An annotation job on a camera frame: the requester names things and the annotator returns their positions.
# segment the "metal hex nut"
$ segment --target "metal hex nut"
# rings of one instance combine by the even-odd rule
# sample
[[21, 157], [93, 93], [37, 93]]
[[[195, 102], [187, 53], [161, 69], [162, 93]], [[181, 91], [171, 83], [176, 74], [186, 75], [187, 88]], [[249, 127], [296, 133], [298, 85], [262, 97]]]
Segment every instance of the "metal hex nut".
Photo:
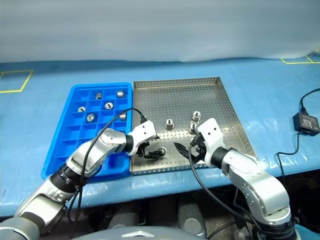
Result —
[[119, 116], [119, 118], [123, 121], [125, 121], [127, 119], [127, 114], [126, 113], [123, 113]]
[[93, 120], [95, 120], [95, 115], [93, 113], [90, 113], [87, 117], [86, 117], [86, 121], [88, 123], [93, 122]]
[[165, 128], [167, 130], [172, 130], [172, 129], [174, 129], [174, 127], [175, 127], [175, 123], [172, 119], [169, 118], [165, 121]]
[[190, 134], [195, 134], [197, 129], [198, 129], [198, 124], [196, 124], [194, 122], [191, 122], [189, 124], [189, 133]]
[[119, 91], [116, 92], [116, 96], [118, 98], [124, 98], [125, 97], [125, 92], [122, 91], [122, 90], [119, 90]]
[[192, 120], [198, 122], [201, 118], [201, 113], [199, 111], [194, 111], [192, 114]]
[[96, 95], [95, 95], [95, 100], [100, 100], [102, 98], [102, 93], [98, 92]]
[[81, 106], [78, 108], [78, 112], [79, 113], [82, 113], [82, 112], [85, 112], [86, 111], [86, 107], [85, 106]]
[[114, 104], [112, 102], [107, 102], [104, 105], [104, 108], [107, 109], [107, 110], [113, 109], [114, 108]]

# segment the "blue plastic tray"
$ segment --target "blue plastic tray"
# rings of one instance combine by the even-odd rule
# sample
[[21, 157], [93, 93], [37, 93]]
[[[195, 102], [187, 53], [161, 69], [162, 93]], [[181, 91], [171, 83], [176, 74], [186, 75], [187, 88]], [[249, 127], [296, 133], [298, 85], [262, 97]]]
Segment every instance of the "blue plastic tray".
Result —
[[[122, 90], [125, 97], [117, 97]], [[96, 94], [102, 98], [96, 100]], [[112, 102], [113, 109], [106, 110], [105, 104]], [[133, 106], [133, 90], [128, 82], [75, 85], [66, 100], [53, 140], [46, 156], [41, 177], [45, 179], [55, 173], [67, 158], [82, 143], [93, 139], [97, 133], [115, 115]], [[78, 112], [86, 107], [85, 112]], [[87, 116], [93, 113], [94, 121], [88, 123]], [[129, 133], [132, 127], [132, 111], [126, 114], [126, 120], [115, 120], [110, 128]], [[112, 154], [102, 164], [101, 171], [92, 179], [100, 181], [126, 177], [130, 174], [130, 157], [125, 153]]]

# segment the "yellow tape marking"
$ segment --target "yellow tape marking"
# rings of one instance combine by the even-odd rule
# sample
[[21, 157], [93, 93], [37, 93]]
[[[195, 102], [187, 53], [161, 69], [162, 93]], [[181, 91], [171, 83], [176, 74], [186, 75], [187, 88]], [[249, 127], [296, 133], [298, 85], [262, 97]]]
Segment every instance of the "yellow tape marking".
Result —
[[290, 65], [290, 64], [320, 64], [320, 61], [313, 61], [311, 60], [310, 57], [308, 56], [305, 56], [309, 61], [293, 61], [293, 62], [287, 62], [285, 61], [283, 58], [280, 58], [281, 61], [287, 65]]
[[29, 79], [31, 78], [32, 74], [34, 73], [34, 70], [33, 69], [29, 69], [29, 70], [16, 70], [16, 71], [2, 71], [2, 72], [0, 72], [0, 80], [1, 80], [1, 78], [2, 78], [2, 76], [4, 74], [26, 73], [26, 72], [30, 72], [30, 73], [26, 77], [26, 79], [24, 80], [24, 83], [22, 84], [20, 89], [3, 90], [3, 91], [0, 91], [0, 94], [21, 93], [24, 90], [25, 86], [27, 85], [27, 83], [28, 83]]

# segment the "power cord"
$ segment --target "power cord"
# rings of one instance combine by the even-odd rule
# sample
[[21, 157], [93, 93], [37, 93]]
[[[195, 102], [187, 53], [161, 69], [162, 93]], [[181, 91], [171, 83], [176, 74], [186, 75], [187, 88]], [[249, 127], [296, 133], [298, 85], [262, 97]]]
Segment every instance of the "power cord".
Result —
[[294, 152], [282, 152], [282, 151], [278, 151], [276, 153], [276, 156], [279, 160], [279, 165], [280, 165], [280, 169], [281, 169], [281, 174], [282, 174], [282, 185], [284, 187], [286, 187], [286, 175], [285, 175], [285, 171], [284, 171], [284, 167], [282, 165], [282, 162], [281, 162], [281, 159], [280, 159], [280, 154], [281, 155], [295, 155], [298, 151], [299, 151], [299, 148], [300, 148], [300, 134], [301, 132], [299, 131], [297, 133], [297, 137], [296, 137], [296, 150]]
[[248, 215], [248, 217], [251, 219], [251, 221], [253, 222], [253, 224], [256, 226], [256, 228], [262, 232], [263, 230], [261, 229], [259, 223], [255, 220], [255, 218], [250, 214], [249, 211], [247, 211], [244, 207], [238, 205], [236, 202], [237, 202], [237, 198], [238, 198], [238, 192], [239, 192], [239, 189], [237, 188], [235, 190], [235, 194], [234, 194], [234, 197], [233, 197], [233, 201], [232, 201], [232, 204], [233, 206], [235, 206], [237, 209], [241, 210], [242, 212], [244, 212], [246, 215]]
[[77, 221], [79, 218], [79, 213], [80, 213], [80, 208], [81, 208], [81, 201], [82, 201], [82, 195], [83, 195], [83, 186], [87, 183], [85, 181], [85, 170], [86, 170], [86, 165], [87, 165], [87, 161], [88, 161], [88, 156], [89, 153], [91, 151], [91, 149], [93, 148], [93, 146], [96, 144], [96, 142], [98, 141], [99, 137], [102, 135], [102, 133], [109, 127], [109, 125], [115, 121], [118, 117], [120, 117], [120, 115], [130, 111], [130, 110], [134, 110], [136, 112], [138, 112], [140, 114], [140, 123], [144, 123], [147, 121], [147, 118], [142, 114], [142, 112], [139, 109], [136, 109], [134, 107], [131, 108], [127, 108], [125, 110], [123, 110], [122, 112], [120, 112], [118, 115], [116, 115], [114, 118], [112, 118], [104, 127], [103, 129], [98, 133], [98, 135], [93, 139], [93, 141], [91, 142], [88, 150], [86, 151], [86, 154], [84, 156], [84, 160], [83, 160], [83, 165], [82, 165], [82, 170], [81, 170], [81, 176], [80, 176], [80, 187], [78, 188], [76, 194], [74, 195], [74, 199], [78, 196], [79, 194], [79, 199], [78, 199], [78, 203], [77, 203], [77, 209], [75, 212], [75, 216], [74, 216], [74, 221], [73, 221], [73, 225], [72, 225], [72, 230], [71, 230], [71, 234], [70, 234], [70, 238], [72, 239], [74, 237], [74, 233], [75, 233], [75, 229], [76, 229], [76, 225], [77, 225]]
[[208, 236], [208, 240], [212, 239], [214, 237], [214, 235], [216, 235], [217, 233], [219, 233], [220, 231], [222, 231], [223, 229], [227, 228], [227, 227], [230, 227], [234, 224], [236, 224], [237, 222], [236, 221], [231, 221], [225, 225], [222, 225], [221, 227], [219, 227], [217, 230], [213, 231], [213, 233], [211, 233], [209, 236]]
[[284, 187], [286, 187], [286, 177], [285, 177], [284, 167], [283, 167], [281, 159], [280, 159], [280, 155], [295, 155], [299, 151], [300, 134], [309, 134], [311, 136], [315, 136], [320, 131], [317, 118], [313, 117], [313, 116], [309, 116], [307, 109], [305, 108], [305, 105], [304, 105], [304, 98], [306, 96], [308, 96], [312, 93], [318, 92], [318, 91], [320, 91], [320, 88], [316, 88], [316, 89], [306, 93], [305, 95], [303, 95], [300, 98], [300, 105], [301, 105], [300, 112], [298, 112], [295, 116], [293, 116], [294, 129], [296, 131], [298, 131], [296, 150], [294, 152], [281, 152], [281, 151], [279, 151], [276, 153], [276, 156], [279, 161], [281, 175], [282, 175], [282, 184]]
[[300, 99], [301, 113], [303, 113], [303, 114], [308, 114], [308, 112], [307, 112], [307, 110], [306, 110], [306, 108], [305, 108], [305, 106], [304, 106], [304, 98], [305, 98], [306, 96], [308, 96], [308, 95], [310, 95], [310, 94], [312, 94], [312, 93], [318, 92], [318, 91], [320, 91], [320, 88], [316, 88], [316, 89], [308, 92], [307, 94], [303, 95], [303, 97]]
[[[101, 171], [101, 169], [102, 169], [102, 164], [100, 165], [99, 169], [98, 169], [92, 176], [90, 176], [84, 183], [87, 184], [94, 176], [96, 176], [96, 175]], [[71, 219], [71, 210], [72, 210], [72, 208], [73, 208], [73, 206], [74, 206], [74, 204], [75, 204], [75, 201], [76, 201], [76, 198], [77, 198], [78, 194], [79, 194], [79, 188], [78, 188], [77, 191], [75, 192], [75, 195], [74, 195], [73, 198], [72, 198], [72, 201], [71, 201], [71, 203], [70, 203], [68, 212], [67, 212], [67, 214], [66, 214], [66, 216], [67, 216], [67, 218], [68, 218], [68, 222], [69, 222], [70, 224], [72, 224], [72, 223], [74, 222], [74, 221]]]

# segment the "black power adapter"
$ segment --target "black power adapter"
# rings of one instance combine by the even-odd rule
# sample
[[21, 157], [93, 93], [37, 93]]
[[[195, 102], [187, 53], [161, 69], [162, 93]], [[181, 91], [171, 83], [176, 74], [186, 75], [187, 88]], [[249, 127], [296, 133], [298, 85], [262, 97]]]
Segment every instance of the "black power adapter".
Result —
[[296, 115], [293, 116], [293, 124], [294, 130], [315, 136], [320, 133], [320, 127], [318, 119], [314, 116], [310, 116], [307, 113], [300, 113], [298, 112]]

